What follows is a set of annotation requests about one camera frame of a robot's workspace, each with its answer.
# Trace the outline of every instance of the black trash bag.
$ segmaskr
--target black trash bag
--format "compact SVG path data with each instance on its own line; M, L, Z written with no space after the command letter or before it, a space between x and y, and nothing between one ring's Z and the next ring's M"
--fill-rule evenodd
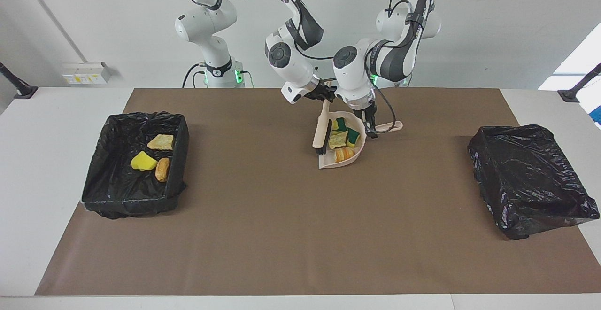
M541 126L486 126L468 151L494 222L510 239L599 219L553 134Z
M159 134L174 135L173 151L146 147ZM186 188L188 129L183 115L131 113L107 119L85 182L82 203L88 211L110 219L140 217L171 211ZM130 162L139 152L159 160L170 159L167 182L159 182L154 170L139 171Z

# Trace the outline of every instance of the electrical outlet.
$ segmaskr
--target electrical outlet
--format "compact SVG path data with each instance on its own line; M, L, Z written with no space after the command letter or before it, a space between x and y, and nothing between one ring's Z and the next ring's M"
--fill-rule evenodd
M104 62L67 62L62 77L69 85L106 85L111 74Z
M76 72L77 72L77 70L74 70L74 69L65 70L62 73L62 77L67 81L67 83L69 85L79 85L81 82L76 79L76 77L75 77Z

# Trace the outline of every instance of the yellow sponge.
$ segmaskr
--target yellow sponge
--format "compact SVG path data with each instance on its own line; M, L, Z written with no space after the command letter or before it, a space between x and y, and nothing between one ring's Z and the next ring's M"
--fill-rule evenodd
M332 135L337 135L342 132L346 132L346 123L344 122L344 118L339 117L332 121Z
M354 149L355 146L357 145L357 142L359 141L359 137L361 137L361 134L359 134L359 132L349 128L348 129L348 139L346 141L346 147Z
M330 149L346 147L346 135L348 135L348 132L341 132L340 134L331 135L328 141Z
M156 167L157 160L151 158L145 152L140 152L133 159L131 159L131 168L138 171L152 171Z

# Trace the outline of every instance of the brush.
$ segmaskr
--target brush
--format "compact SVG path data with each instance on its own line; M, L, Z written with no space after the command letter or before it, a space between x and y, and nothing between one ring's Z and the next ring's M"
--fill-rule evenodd
M328 150L328 139L332 131L332 120L329 119L329 112L330 102L324 100L322 113L317 118L317 128L315 130L315 137L313 138L313 148L315 148L318 155L324 155Z

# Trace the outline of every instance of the piece of bread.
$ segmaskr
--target piece of bread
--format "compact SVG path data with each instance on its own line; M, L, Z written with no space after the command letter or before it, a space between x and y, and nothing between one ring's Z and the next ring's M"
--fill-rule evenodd
M173 135L159 134L148 143L148 147L155 151L172 151Z
M159 163L156 165L156 171L154 172L154 176L159 182L167 182L167 176L169 175L169 164L170 160L165 157L159 160Z
M334 150L336 156L336 163L348 160L354 156L354 151L349 147L338 148Z
M137 171L152 171L156 167L157 161L142 151L131 159L130 165Z
M341 132L336 135L331 135L330 139L328 140L328 145L329 145L330 149L346 147L347 135L348 135L348 132Z

